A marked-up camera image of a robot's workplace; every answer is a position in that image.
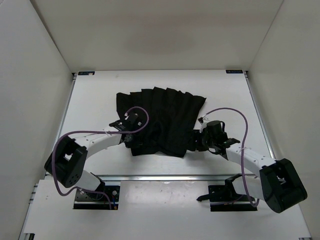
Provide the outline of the black pleated skirt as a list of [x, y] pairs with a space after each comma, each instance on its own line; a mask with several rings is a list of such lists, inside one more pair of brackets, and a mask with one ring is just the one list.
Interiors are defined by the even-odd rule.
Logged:
[[116, 111], [123, 117], [127, 110], [149, 122], [134, 134], [137, 146], [131, 147], [133, 156], [158, 152], [182, 158], [187, 152], [193, 129], [206, 98], [171, 88], [154, 87], [138, 92], [116, 95]]

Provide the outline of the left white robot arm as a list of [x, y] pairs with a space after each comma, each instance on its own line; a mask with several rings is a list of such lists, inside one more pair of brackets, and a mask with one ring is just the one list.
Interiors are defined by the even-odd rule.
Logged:
[[126, 112], [122, 119], [110, 123], [100, 131], [76, 130], [62, 135], [56, 142], [44, 168], [52, 175], [57, 192], [65, 197], [73, 190], [89, 195], [93, 200], [110, 198], [105, 183], [85, 170], [86, 161], [107, 148], [129, 143], [134, 134], [149, 123], [149, 114], [143, 120], [135, 111]]

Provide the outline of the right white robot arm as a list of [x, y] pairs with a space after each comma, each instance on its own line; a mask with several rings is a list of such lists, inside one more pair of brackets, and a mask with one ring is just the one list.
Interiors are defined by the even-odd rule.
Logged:
[[222, 156], [240, 165], [242, 172], [227, 178], [222, 186], [198, 197], [197, 201], [226, 205], [246, 197], [262, 200], [271, 210], [281, 213], [307, 199], [307, 191], [290, 160], [267, 157], [242, 146], [239, 140], [228, 137], [223, 121], [203, 117], [198, 121], [201, 128], [195, 131], [196, 150]]

